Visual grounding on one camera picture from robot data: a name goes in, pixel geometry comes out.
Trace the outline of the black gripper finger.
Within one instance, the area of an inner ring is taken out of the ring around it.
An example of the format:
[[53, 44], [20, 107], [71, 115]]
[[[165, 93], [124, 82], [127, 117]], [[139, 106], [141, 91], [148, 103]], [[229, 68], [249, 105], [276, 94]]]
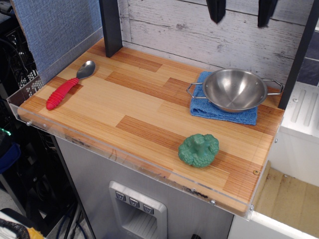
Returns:
[[278, 0], [259, 0], [258, 27], [266, 27], [273, 16]]
[[218, 24], [226, 14], [226, 0], [206, 0], [210, 18]]

